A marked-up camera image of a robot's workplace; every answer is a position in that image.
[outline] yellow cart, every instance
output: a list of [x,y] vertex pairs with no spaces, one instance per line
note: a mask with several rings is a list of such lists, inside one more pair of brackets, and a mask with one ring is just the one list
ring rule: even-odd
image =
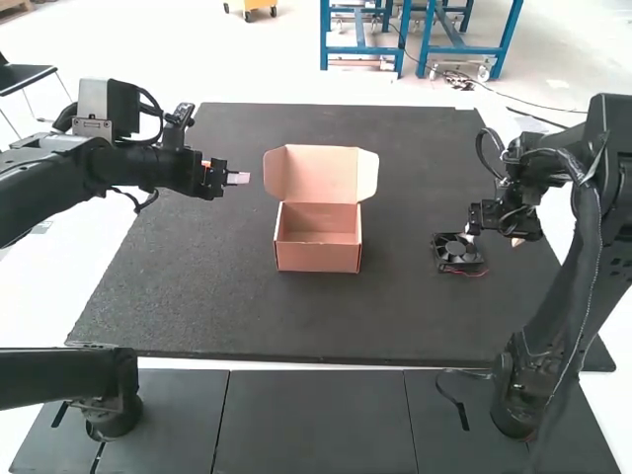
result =
[[[253,10],[257,10],[259,8],[270,8],[270,16],[275,17],[277,15],[277,0],[232,0],[230,3],[242,5],[242,10],[244,12],[244,20],[246,23],[252,22],[252,15],[250,14]],[[228,1],[224,2],[224,12],[230,13],[230,5]]]

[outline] box lid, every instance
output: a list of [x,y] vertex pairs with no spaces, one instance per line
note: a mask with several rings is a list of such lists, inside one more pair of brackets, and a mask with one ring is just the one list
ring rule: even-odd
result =
[[356,203],[375,194],[378,167],[361,148],[285,145],[264,155],[264,186],[286,202]]

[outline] black chair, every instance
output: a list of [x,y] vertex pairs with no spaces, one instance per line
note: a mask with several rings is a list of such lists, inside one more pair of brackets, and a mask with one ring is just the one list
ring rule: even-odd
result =
[[[0,97],[7,97],[14,92],[22,91],[24,98],[27,100],[31,115],[34,119],[41,121],[41,118],[37,118],[33,112],[33,107],[31,107],[31,102],[29,101],[29,96],[27,96],[25,88],[52,74],[57,77],[59,84],[61,84],[66,96],[68,96],[68,99],[72,103],[72,98],[70,97],[70,94],[68,94],[68,90],[59,77],[59,74],[57,74],[57,68],[55,66],[13,64],[4,57],[2,52],[0,52]],[[18,130],[13,126],[4,112],[2,112],[2,109],[0,109],[0,114],[2,114],[4,120],[9,124],[9,126],[11,126],[15,134],[18,135],[18,138],[22,138],[20,133],[18,133]]]

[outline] blue metal frame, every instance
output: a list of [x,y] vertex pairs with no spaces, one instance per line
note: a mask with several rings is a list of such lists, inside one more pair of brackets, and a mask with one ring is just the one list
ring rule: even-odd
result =
[[[393,12],[393,0],[375,0],[375,8],[331,6],[330,0],[320,0],[320,68],[326,71],[329,67],[329,54],[381,55],[395,57],[395,71],[401,77],[404,65],[404,50],[411,18],[411,1],[404,0],[402,7],[401,35],[397,47],[367,46],[364,37],[362,14],[371,13],[382,17],[382,32],[388,32],[388,25]],[[327,32],[331,30],[332,13],[353,13],[355,15],[356,46],[327,46]]]
[[[426,23],[424,26],[424,36],[422,38],[422,50],[419,56],[419,64],[417,66],[417,77],[424,77],[426,75],[428,56],[429,54],[441,53],[441,54],[485,54],[496,56],[496,64],[490,71],[491,79],[498,79],[503,70],[503,64],[505,63],[505,57],[507,51],[510,48],[512,42],[512,36],[514,35],[515,25],[517,24],[518,16],[520,15],[520,9],[522,8],[523,0],[513,0],[512,8],[510,10],[507,23],[505,24],[505,30],[503,31],[503,37],[501,43],[498,46],[468,46],[461,33],[467,31],[467,27],[470,22],[472,14],[472,7],[474,6],[474,0],[467,0],[464,7],[448,7],[447,0],[441,0],[441,4],[437,3],[437,0],[428,0],[426,6],[414,6],[413,11],[426,11]],[[448,12],[460,12],[463,13],[463,21],[459,31],[454,28],[454,25],[447,19],[446,13]],[[430,44],[431,30],[433,28],[434,19],[438,19],[441,26],[445,30],[447,37],[450,39],[452,46],[437,46]]]

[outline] black fan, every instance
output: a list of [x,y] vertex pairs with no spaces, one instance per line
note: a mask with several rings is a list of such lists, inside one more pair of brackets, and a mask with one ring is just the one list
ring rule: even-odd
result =
[[433,251],[440,272],[476,273],[483,270],[485,260],[476,246],[456,233],[433,234]]

